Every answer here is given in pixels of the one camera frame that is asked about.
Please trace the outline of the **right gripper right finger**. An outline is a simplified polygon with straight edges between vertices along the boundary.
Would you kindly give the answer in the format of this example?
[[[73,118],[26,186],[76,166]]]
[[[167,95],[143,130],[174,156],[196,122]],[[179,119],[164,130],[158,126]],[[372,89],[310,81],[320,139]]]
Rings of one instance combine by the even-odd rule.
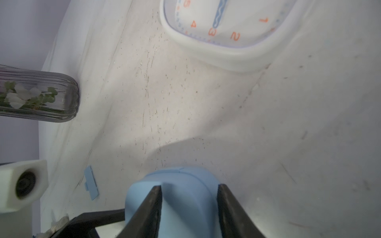
[[[225,184],[218,186],[217,205],[223,238],[265,238]]]

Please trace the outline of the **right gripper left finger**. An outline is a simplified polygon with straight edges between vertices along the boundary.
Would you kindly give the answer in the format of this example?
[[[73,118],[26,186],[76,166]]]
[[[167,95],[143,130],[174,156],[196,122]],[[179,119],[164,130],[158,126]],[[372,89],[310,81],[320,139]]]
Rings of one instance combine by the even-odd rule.
[[[162,189],[154,186],[117,238],[157,238],[162,210]]]

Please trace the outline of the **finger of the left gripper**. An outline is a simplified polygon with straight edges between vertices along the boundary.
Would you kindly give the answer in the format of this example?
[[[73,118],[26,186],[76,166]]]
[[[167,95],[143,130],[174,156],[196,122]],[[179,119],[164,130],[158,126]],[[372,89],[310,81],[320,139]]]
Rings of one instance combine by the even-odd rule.
[[[109,210],[82,213],[53,234],[53,238],[100,238],[96,228],[122,222],[125,210]]]

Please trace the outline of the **blue battery cover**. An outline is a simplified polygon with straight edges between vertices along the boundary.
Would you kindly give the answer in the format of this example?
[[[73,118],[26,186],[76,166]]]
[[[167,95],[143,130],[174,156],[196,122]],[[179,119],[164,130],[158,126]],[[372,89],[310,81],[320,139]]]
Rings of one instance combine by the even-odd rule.
[[[84,177],[85,177],[85,189],[89,192],[91,200],[96,199],[99,196],[98,187],[93,175],[93,170],[91,166],[88,166],[84,170]]]

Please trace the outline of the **blue alarm clock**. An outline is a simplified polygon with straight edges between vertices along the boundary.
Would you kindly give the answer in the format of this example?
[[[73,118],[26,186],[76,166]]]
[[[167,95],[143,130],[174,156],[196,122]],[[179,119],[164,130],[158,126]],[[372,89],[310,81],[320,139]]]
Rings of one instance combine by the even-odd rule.
[[[220,238],[217,190],[220,182],[207,169],[170,167],[133,183],[125,201],[128,223],[153,186],[162,188],[160,238]]]

